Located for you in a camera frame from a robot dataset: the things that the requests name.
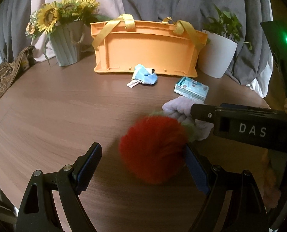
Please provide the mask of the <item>lavender fluffy cloth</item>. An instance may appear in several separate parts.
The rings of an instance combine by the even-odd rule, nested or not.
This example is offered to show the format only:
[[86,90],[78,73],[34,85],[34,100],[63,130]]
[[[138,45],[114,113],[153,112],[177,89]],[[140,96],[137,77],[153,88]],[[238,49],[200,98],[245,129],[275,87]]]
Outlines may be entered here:
[[163,104],[163,115],[176,119],[186,130],[190,142],[205,140],[213,128],[212,123],[193,119],[191,116],[191,106],[193,104],[204,104],[199,100],[179,96]]

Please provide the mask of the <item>patterned brown cushion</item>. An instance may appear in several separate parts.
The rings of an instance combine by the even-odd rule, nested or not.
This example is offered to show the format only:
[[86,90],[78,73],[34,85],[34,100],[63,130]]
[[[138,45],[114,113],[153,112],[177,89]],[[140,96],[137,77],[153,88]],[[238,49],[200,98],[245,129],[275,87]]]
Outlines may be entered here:
[[35,64],[35,46],[24,48],[13,62],[0,63],[0,99],[11,85]]

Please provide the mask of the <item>green potted plant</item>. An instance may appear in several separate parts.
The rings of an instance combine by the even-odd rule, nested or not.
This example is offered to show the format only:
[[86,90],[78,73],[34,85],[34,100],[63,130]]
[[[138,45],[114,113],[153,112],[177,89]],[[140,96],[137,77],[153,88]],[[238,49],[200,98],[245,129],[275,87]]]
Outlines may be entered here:
[[203,23],[203,29],[225,37],[235,43],[239,43],[243,38],[242,24],[235,13],[230,11],[220,10],[215,4],[214,9],[218,17],[208,17],[209,22]]

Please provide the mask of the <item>blue white sock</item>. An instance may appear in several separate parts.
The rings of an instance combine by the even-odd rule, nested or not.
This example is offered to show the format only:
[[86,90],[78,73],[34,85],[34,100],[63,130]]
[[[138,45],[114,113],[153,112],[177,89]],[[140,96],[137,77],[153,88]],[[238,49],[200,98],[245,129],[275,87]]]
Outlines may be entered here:
[[127,87],[133,88],[138,84],[154,85],[158,80],[158,76],[155,73],[155,69],[146,68],[142,64],[137,64],[132,75],[132,79],[127,83]]

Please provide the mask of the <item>white plant pot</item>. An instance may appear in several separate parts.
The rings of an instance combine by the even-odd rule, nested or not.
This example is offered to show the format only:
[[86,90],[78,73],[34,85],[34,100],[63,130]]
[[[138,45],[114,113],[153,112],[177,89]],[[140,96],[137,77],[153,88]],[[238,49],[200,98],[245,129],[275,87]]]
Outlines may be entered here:
[[237,43],[204,29],[202,32],[208,35],[209,43],[200,51],[197,66],[210,77],[222,78],[234,57]]

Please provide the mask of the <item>red fluffy plush ball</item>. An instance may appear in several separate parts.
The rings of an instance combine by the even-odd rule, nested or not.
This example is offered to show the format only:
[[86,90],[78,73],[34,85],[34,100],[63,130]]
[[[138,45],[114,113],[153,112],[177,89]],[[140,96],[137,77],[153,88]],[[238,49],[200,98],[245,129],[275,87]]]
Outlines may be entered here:
[[185,165],[184,145],[197,138],[194,121],[182,122],[161,113],[143,117],[128,129],[119,142],[125,167],[146,184],[163,184]]

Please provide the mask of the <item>blue tissue pack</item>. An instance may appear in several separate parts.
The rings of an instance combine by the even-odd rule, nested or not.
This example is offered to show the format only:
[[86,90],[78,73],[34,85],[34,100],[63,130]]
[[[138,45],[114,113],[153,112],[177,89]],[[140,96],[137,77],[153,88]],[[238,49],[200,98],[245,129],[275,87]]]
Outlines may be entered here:
[[208,86],[197,82],[192,78],[182,77],[178,82],[176,82],[174,92],[189,98],[190,100],[199,100],[204,102],[209,89],[210,88]]

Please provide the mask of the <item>grey curtain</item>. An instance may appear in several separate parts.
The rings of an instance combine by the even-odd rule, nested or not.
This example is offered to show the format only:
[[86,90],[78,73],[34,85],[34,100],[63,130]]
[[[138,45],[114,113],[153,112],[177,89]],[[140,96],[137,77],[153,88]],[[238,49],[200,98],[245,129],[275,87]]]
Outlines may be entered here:
[[[26,46],[36,47],[35,59],[44,61],[44,37],[30,40],[25,29],[30,14],[44,3],[59,0],[1,0],[0,1],[0,59],[12,62]],[[234,60],[226,73],[241,85],[261,96],[268,91],[272,75],[272,54],[261,23],[272,20],[270,0],[97,0],[99,12],[110,18],[132,14],[134,19],[161,21],[166,17],[190,22],[197,30],[218,10],[236,14],[242,25]]]

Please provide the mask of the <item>sunflower bouquet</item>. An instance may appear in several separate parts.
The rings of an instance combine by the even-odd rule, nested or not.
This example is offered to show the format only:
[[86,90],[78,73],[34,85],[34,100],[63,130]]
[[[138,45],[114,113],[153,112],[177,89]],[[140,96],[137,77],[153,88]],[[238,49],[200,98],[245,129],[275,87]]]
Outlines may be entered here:
[[75,2],[65,4],[53,2],[42,5],[39,10],[30,15],[25,35],[31,39],[36,39],[44,34],[46,36],[44,42],[50,43],[49,36],[57,26],[79,20],[84,24],[86,35],[86,28],[91,23],[109,21],[110,19],[103,15],[94,14],[90,9],[86,9]]

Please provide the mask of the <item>grey-green ribbed vase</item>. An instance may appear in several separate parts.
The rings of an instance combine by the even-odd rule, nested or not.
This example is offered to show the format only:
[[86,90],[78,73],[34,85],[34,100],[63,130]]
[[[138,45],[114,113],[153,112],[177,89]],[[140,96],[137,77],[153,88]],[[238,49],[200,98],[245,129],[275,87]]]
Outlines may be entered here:
[[81,20],[59,25],[50,34],[49,40],[60,67],[67,67],[80,61],[84,36],[85,29]]

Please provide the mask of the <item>orange plastic crate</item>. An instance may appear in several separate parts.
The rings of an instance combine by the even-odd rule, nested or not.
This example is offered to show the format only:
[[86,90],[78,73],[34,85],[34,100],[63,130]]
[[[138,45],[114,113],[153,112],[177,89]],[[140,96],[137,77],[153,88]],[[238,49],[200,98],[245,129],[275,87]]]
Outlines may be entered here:
[[157,74],[197,77],[196,63],[208,35],[183,20],[134,20],[122,14],[92,23],[96,73],[132,73],[137,64]]

